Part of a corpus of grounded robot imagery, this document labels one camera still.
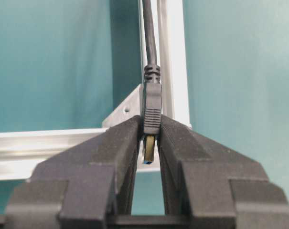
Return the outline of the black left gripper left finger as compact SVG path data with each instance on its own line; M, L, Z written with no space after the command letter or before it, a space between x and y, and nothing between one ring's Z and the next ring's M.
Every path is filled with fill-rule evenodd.
M41 163L6 207L8 229L104 229L108 214L130 214L140 117Z

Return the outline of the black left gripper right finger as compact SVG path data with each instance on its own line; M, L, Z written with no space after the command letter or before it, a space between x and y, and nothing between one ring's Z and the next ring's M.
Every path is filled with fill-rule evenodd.
M196 229L289 229L289 203L261 164L166 116L158 141L166 214Z

